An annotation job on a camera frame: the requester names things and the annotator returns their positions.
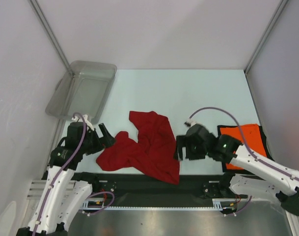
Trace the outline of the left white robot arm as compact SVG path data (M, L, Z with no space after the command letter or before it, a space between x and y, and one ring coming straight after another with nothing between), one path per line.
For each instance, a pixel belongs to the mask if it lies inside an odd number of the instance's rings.
M84 155L95 154L115 143L104 124L98 125L102 136L85 121L75 121L67 135L51 152L46 183L39 204L28 225L17 231L19 236L66 236L71 223L89 198L102 198L101 212L114 202L114 191L101 187L96 174L75 174Z

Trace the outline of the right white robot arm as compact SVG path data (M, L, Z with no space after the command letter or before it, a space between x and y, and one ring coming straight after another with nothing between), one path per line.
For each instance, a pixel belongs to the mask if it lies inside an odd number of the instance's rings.
M249 174L224 173L218 183L202 187L204 197L247 195L280 204L284 210L299 217L299 171L265 158L230 135L215 136L198 123L190 125L185 135L176 137L176 160L193 161L206 157L241 167Z

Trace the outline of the red t shirt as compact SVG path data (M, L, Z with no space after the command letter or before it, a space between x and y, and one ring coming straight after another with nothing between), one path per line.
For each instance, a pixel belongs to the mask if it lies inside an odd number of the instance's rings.
M137 141L126 131L115 136L115 144L96 159L103 171L133 167L157 180L179 184L180 164L174 159L176 140L169 119L151 112L129 112L129 121L138 130Z

